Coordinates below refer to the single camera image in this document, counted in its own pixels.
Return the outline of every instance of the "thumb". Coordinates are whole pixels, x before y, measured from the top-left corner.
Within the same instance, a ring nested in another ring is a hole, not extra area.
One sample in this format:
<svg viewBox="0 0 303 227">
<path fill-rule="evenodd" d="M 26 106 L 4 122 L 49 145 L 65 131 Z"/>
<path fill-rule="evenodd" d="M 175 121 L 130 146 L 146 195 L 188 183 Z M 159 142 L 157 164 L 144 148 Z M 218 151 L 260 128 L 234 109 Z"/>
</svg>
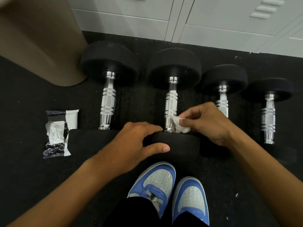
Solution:
<svg viewBox="0 0 303 227">
<path fill-rule="evenodd" d="M 168 151 L 170 151 L 170 147 L 164 143 L 154 143 L 149 146 L 143 147 L 142 149 L 145 159 L 153 154 L 164 153 Z"/>
<path fill-rule="evenodd" d="M 190 128 L 195 129 L 195 130 L 199 130 L 197 119 L 180 119 L 179 124 L 182 127 L 190 127 Z"/>
</svg>

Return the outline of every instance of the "blue and white sneaker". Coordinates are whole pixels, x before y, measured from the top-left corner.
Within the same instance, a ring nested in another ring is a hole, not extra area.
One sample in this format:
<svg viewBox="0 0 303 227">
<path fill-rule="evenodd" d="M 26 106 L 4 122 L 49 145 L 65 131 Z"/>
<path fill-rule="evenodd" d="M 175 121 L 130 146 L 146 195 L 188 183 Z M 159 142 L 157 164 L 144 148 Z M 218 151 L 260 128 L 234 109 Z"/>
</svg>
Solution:
<svg viewBox="0 0 303 227">
<path fill-rule="evenodd" d="M 205 192 L 201 182 L 194 177 L 185 177 L 177 185 L 172 200 L 172 222 L 185 211 L 209 226 Z"/>
<path fill-rule="evenodd" d="M 176 170 L 172 164 L 167 162 L 153 164 L 138 177 L 127 197 L 149 199 L 161 218 L 172 194 L 175 180 Z"/>
</svg>

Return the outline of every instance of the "cleaning wipe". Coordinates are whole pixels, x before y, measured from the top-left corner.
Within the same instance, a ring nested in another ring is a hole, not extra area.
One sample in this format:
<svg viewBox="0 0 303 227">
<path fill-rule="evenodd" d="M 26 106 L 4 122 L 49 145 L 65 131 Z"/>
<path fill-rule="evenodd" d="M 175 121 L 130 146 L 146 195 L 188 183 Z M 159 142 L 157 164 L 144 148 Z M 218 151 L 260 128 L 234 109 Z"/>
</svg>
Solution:
<svg viewBox="0 0 303 227">
<path fill-rule="evenodd" d="M 174 132 L 176 132 L 176 133 L 188 133 L 188 132 L 190 132 L 190 129 L 191 129 L 190 127 L 182 127 L 182 126 L 179 125 L 180 119 L 182 119 L 182 118 L 180 118 L 178 116 L 172 116 L 172 120 L 175 124 Z"/>
<path fill-rule="evenodd" d="M 68 132 L 78 128 L 79 110 L 47 111 L 48 123 L 45 124 L 47 143 L 43 158 L 69 156 Z"/>
</svg>

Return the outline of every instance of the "pants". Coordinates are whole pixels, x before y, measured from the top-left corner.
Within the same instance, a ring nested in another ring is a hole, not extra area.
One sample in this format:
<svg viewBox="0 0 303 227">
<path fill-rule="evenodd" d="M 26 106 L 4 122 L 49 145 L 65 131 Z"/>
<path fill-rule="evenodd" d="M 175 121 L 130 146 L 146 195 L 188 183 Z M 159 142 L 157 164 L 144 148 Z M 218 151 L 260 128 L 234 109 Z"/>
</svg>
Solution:
<svg viewBox="0 0 303 227">
<path fill-rule="evenodd" d="M 142 197 L 131 197 L 123 199 L 106 218 L 103 227 L 108 226 L 153 226 L 161 224 L 157 210 L 152 202 Z M 177 226 L 202 226 L 207 227 L 203 221 L 189 212 L 181 213 L 174 223 Z"/>
</svg>

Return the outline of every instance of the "person's left hand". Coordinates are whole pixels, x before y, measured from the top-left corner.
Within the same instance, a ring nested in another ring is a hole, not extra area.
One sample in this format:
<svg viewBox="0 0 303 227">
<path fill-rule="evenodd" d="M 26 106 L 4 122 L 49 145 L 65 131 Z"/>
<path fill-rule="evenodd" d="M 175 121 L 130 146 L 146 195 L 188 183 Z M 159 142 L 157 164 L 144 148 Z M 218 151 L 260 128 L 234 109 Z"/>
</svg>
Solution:
<svg viewBox="0 0 303 227">
<path fill-rule="evenodd" d="M 107 170 L 112 177 L 117 177 L 131 171 L 147 157 L 170 150 L 164 143 L 143 147 L 142 141 L 146 136 L 162 130 L 160 126 L 147 122 L 128 122 L 108 145 L 89 160 Z"/>
</svg>

